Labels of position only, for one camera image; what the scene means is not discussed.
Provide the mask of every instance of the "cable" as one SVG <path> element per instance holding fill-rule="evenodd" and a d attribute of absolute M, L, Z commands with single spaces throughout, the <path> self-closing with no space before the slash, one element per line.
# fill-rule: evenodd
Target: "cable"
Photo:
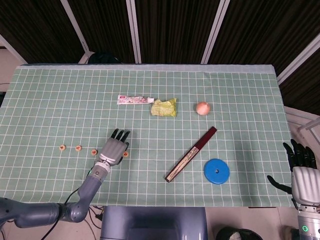
<path fill-rule="evenodd" d="M 60 217 L 62 215 L 62 207 L 59 205 L 59 214 L 58 214 L 58 217 L 55 221 L 55 223 L 53 224 L 53 226 L 49 229 L 49 231 L 43 236 L 43 238 L 41 238 L 41 240 L 44 240 L 51 232 L 52 230 L 57 226 L 59 220 L 60 220 Z"/>
<path fill-rule="evenodd" d="M 86 222 L 86 224 L 88 224 L 88 226 L 89 226 L 89 228 L 90 228 L 90 230 L 91 230 L 91 232 L 92 232 L 92 234 L 93 234 L 93 236 L 94 236 L 94 240 L 97 240 L 96 235 L 95 235 L 95 232 L 94 232 L 94 230 L 92 229 L 90 223 L 89 223 L 87 220 L 84 220 L 84 221 Z"/>
<path fill-rule="evenodd" d="M 67 202 L 69 201 L 69 199 L 71 198 L 71 196 L 72 196 L 73 194 L 75 194 L 75 192 L 77 192 L 78 190 L 79 190 L 79 187 L 78 187 L 76 190 L 74 190 L 74 191 L 67 197 L 67 199 L 66 199 L 65 202 L 64 202 L 64 205 L 67 204 Z"/>
<path fill-rule="evenodd" d="M 91 167 L 91 169 L 88 171 L 87 175 L 88 176 L 90 173 L 91 173 L 91 170 L 94 168 L 94 165 Z M 67 199 L 65 200 L 64 202 L 64 205 L 67 204 L 67 202 L 69 201 L 69 199 L 71 198 L 71 196 L 77 192 L 79 190 L 80 187 L 78 187 L 76 190 L 74 190 L 68 197 Z M 41 238 L 41 240 L 44 240 L 51 232 L 52 230 L 56 227 L 56 225 L 58 224 L 60 218 L 61 218 L 61 215 L 62 215 L 62 207 L 59 205 L 59 215 L 58 215 L 58 218 L 56 219 L 55 223 L 53 224 L 53 226 L 49 229 L 49 231 L 43 236 L 43 238 Z"/>
<path fill-rule="evenodd" d="M 92 206 L 92 207 L 94 207 L 95 209 L 99 209 L 99 210 L 103 210 L 104 209 L 103 206 Z"/>
<path fill-rule="evenodd" d="M 97 229 L 101 229 L 101 227 L 98 227 L 98 226 L 94 223 L 94 221 L 92 220 L 91 212 L 90 212 L 90 211 L 92 211 L 92 212 L 94 213 L 94 215 L 96 215 L 96 213 L 95 213 L 95 211 L 94 211 L 91 207 L 89 207 L 89 216 L 90 216 L 90 219 L 91 219 L 92 224 L 93 224 Z"/>

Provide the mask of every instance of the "robotic arm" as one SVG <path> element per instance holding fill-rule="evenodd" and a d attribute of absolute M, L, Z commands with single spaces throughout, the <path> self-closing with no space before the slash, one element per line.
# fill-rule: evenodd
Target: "robotic arm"
<path fill-rule="evenodd" d="M 106 141 L 97 161 L 83 184 L 78 188 L 78 202 L 67 203 L 23 203 L 0 197 L 0 230 L 8 220 L 14 220 L 19 228 L 45 226 L 57 220 L 79 223 L 88 213 L 90 203 L 110 172 L 118 165 L 129 143 L 125 142 L 130 131 L 116 129 Z"/>
<path fill-rule="evenodd" d="M 315 154 L 293 139 L 291 144 L 293 150 L 283 143 L 291 171 L 291 187 L 276 182 L 270 175 L 267 178 L 277 189 L 292 194 L 293 204 L 298 210 L 300 239 L 320 240 L 320 171 Z"/>

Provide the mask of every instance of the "green grid mat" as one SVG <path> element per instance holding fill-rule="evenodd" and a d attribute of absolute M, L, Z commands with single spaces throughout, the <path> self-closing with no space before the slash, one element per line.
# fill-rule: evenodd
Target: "green grid mat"
<path fill-rule="evenodd" d="M 149 104 L 117 105 L 119 94 L 177 98 L 177 117 L 151 116 Z M 195 112 L 201 101 L 211 103 L 207 116 Z M 217 133 L 166 183 L 211 126 Z M 93 204 L 291 205 L 266 178 L 291 183 L 282 145 L 291 136 L 274 73 L 18 68 L 0 109 L 0 196 L 64 202 L 98 158 L 91 149 L 100 150 L 115 128 L 131 130 L 129 157 L 112 167 Z M 203 174 L 213 158 L 230 168 L 222 185 Z"/>

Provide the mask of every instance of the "robot finger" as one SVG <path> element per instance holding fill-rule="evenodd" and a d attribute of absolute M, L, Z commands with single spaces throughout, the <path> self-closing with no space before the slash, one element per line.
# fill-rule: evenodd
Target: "robot finger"
<path fill-rule="evenodd" d="M 294 152 L 294 157 L 295 157 L 295 163 L 297 166 L 302 167 L 303 164 L 303 156 L 301 156 L 301 153 L 299 151 L 298 143 L 291 139 L 291 144 L 293 146 L 293 152 Z"/>
<path fill-rule="evenodd" d="M 274 180 L 274 178 L 270 175 L 266 176 L 269 180 L 269 182 L 277 189 L 280 189 L 284 192 L 286 192 L 287 194 L 292 194 L 292 188 L 290 186 L 286 186 L 283 184 L 278 183 L 276 180 Z"/>
<path fill-rule="evenodd" d="M 307 163 L 305 162 L 304 150 L 304 146 L 299 143 L 296 147 L 296 159 L 300 167 L 307 167 Z"/>
<path fill-rule="evenodd" d="M 113 131 L 113 133 L 111 135 L 112 139 L 114 139 L 116 137 L 118 130 L 119 130 L 119 128 L 117 128 L 116 130 Z"/>
<path fill-rule="evenodd" d="M 126 149 L 124 151 L 127 151 L 128 147 L 129 147 L 129 143 L 126 142 L 125 144 L 126 144 Z"/>
<path fill-rule="evenodd" d="M 120 141 L 124 143 L 129 134 L 130 134 L 130 131 L 126 131 Z"/>
<path fill-rule="evenodd" d="M 303 158 L 304 158 L 304 165 L 307 168 L 311 168 L 311 158 L 309 157 L 307 148 L 302 147 L 303 149 Z"/>
<path fill-rule="evenodd" d="M 308 158 L 309 158 L 309 161 L 310 161 L 310 167 L 313 169 L 317 169 L 316 156 L 315 156 L 314 152 L 308 146 L 305 147 L 305 151 L 306 151 Z"/>
<path fill-rule="evenodd" d="M 122 134 L 124 133 L 124 131 L 125 131 L 125 130 L 121 130 L 121 131 L 118 133 L 118 135 L 116 136 L 115 139 L 120 140 L 120 138 L 121 138 Z"/>
<path fill-rule="evenodd" d="M 117 165 L 119 165 L 123 159 L 124 159 L 124 157 L 122 156 Z"/>
<path fill-rule="evenodd" d="M 292 168 L 297 166 L 295 154 L 292 151 L 291 147 L 288 144 L 286 144 L 285 142 L 283 143 L 283 146 L 286 150 L 286 154 L 288 155 L 288 162 L 289 162 L 289 166 L 290 166 L 290 171 L 292 172 Z"/>

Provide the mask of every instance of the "curtain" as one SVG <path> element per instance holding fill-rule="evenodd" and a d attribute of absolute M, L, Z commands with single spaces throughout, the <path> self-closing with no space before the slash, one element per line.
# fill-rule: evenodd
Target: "curtain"
<path fill-rule="evenodd" d="M 136 0 L 142 63 L 200 64 L 219 0 Z"/>
<path fill-rule="evenodd" d="M 29 64 L 78 63 L 85 53 L 60 0 L 1 1 L 0 34 Z"/>
<path fill-rule="evenodd" d="M 320 49 L 282 84 L 285 106 L 320 115 Z"/>
<path fill-rule="evenodd" d="M 110 52 L 123 63 L 135 63 L 126 0 L 69 0 L 92 52 Z"/>
<path fill-rule="evenodd" d="M 272 64 L 280 74 L 320 33 L 318 0 L 231 0 L 209 64 Z"/>

